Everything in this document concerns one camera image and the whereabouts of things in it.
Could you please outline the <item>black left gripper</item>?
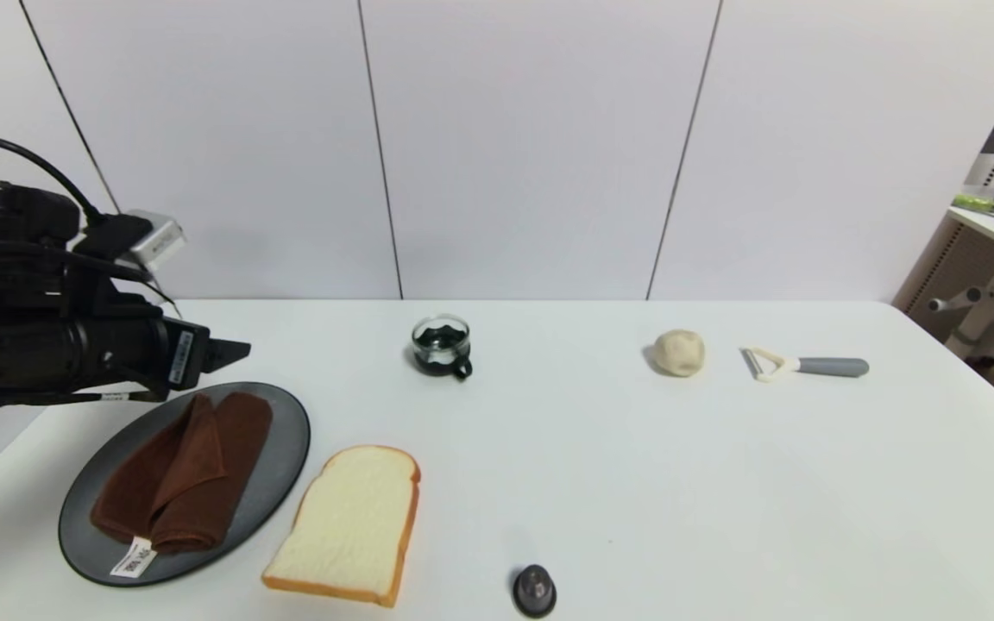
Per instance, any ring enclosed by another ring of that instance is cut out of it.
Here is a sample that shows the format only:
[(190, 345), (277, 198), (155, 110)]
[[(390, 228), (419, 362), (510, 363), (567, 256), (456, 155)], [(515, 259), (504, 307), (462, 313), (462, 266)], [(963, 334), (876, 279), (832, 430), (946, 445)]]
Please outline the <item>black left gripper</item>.
[(66, 377), (79, 389), (137, 384), (182, 392), (197, 384), (202, 358), (204, 373), (215, 373), (249, 354), (251, 343), (209, 338), (204, 327), (159, 316), (66, 322)]

